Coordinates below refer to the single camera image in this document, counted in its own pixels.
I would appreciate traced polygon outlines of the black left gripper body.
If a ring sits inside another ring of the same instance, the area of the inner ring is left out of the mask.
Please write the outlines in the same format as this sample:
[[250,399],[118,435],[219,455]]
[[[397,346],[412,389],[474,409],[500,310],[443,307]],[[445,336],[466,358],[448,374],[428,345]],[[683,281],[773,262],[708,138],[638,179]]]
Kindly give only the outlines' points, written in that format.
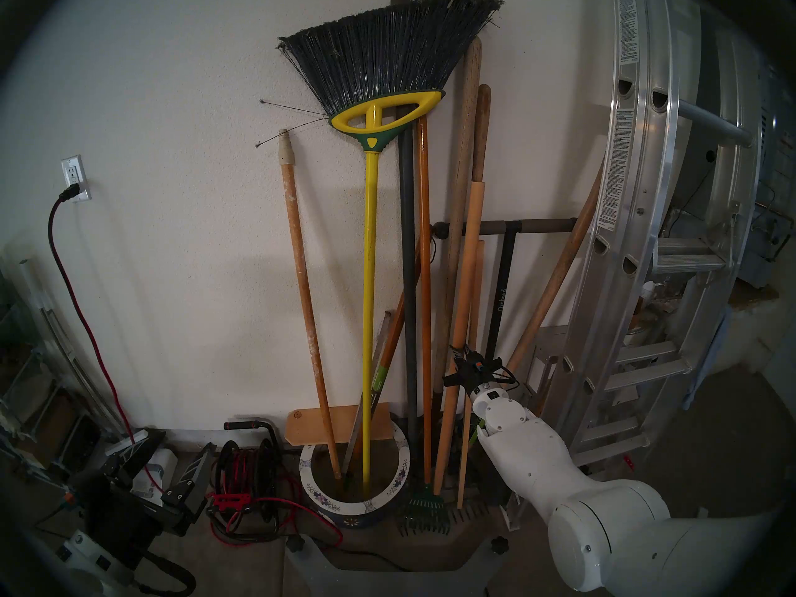
[[153,505],[131,492],[132,479],[108,479],[102,469],[81,471],[68,484],[83,509],[84,533],[128,568],[138,566],[162,533],[185,536],[205,508],[205,497]]

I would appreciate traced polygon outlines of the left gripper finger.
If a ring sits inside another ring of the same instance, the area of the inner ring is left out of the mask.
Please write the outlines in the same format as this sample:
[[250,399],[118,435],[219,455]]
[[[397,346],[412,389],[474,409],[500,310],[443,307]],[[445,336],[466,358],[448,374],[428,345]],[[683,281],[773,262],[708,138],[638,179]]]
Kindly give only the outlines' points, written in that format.
[[162,503],[200,503],[204,500],[216,445],[207,443],[193,455],[179,479],[165,488]]
[[164,441],[164,430],[141,430],[131,439],[131,444],[108,456],[102,465],[102,474],[108,479],[133,479],[143,470]]

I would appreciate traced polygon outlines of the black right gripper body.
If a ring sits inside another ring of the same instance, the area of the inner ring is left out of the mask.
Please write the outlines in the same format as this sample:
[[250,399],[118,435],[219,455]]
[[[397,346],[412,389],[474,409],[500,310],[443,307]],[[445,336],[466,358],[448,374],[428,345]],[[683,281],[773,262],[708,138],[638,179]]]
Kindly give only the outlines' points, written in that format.
[[478,388],[482,384],[508,384],[508,389],[517,387],[515,375],[511,373],[500,358],[491,361],[484,361],[483,367],[472,367],[467,357],[466,368],[455,368],[455,372],[447,374],[442,379],[445,388],[461,388],[465,396],[470,396],[473,392],[478,394]]

